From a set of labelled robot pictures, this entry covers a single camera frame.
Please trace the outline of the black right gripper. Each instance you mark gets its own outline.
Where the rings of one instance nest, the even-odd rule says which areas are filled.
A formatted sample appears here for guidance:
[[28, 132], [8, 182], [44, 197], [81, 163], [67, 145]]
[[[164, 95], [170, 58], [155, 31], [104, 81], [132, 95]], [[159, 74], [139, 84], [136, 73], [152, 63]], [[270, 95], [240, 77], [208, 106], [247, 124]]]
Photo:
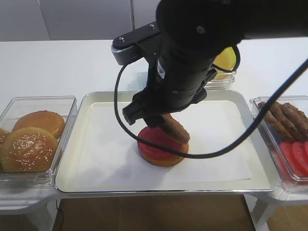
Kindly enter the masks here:
[[148, 127], [155, 128], [165, 122], [162, 115], [203, 100], [207, 96], [205, 84], [216, 75], [212, 64], [219, 53], [217, 38], [179, 43], [161, 37], [158, 52], [146, 57], [146, 87], [123, 109], [127, 123], [144, 119]]

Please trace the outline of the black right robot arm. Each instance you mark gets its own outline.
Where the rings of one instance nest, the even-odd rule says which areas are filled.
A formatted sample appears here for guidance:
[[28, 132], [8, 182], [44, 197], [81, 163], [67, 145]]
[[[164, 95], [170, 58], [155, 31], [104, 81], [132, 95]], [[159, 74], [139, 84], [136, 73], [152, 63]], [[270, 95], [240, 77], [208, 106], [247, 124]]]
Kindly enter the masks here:
[[124, 36], [116, 48], [137, 45], [149, 64], [146, 87], [123, 109], [129, 124], [149, 126], [163, 114], [179, 112], [206, 97], [211, 65], [227, 47], [244, 39], [305, 37], [305, 0], [163, 0], [153, 29]]

